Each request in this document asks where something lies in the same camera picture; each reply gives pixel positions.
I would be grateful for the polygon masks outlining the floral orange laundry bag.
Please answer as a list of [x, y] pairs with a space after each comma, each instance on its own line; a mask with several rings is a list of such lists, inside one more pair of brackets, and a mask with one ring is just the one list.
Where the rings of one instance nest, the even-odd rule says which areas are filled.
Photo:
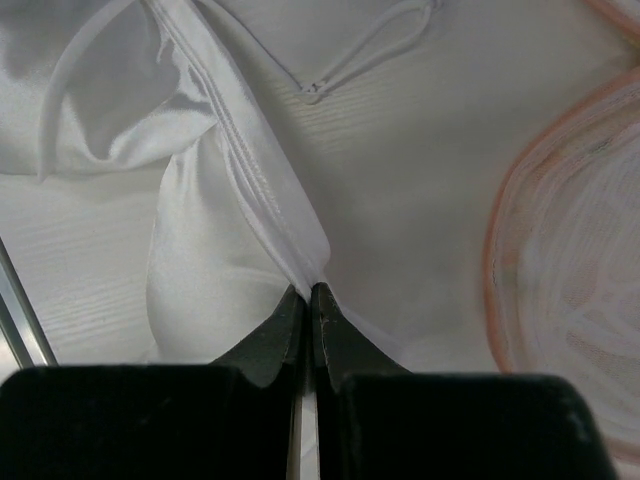
[[504, 372], [578, 387], [611, 454], [639, 463], [639, 72], [598, 87], [508, 170], [483, 291]]

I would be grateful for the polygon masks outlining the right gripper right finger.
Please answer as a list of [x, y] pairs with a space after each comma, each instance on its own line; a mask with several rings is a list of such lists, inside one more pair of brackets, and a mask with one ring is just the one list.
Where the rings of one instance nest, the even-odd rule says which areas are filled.
[[313, 288], [324, 479], [613, 479], [589, 408], [548, 375], [412, 373]]

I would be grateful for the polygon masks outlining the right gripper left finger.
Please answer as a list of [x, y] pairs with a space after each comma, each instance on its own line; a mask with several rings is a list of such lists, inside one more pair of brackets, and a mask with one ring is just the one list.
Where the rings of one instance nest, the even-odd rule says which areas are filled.
[[285, 479], [304, 300], [205, 365], [34, 367], [1, 387], [5, 479]]

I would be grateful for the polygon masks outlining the white satin bra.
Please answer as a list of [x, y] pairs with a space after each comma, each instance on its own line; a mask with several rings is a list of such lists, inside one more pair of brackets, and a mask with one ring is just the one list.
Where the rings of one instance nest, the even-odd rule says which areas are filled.
[[212, 360], [329, 243], [231, 52], [316, 103], [435, 1], [5, 1], [1, 234], [44, 364]]

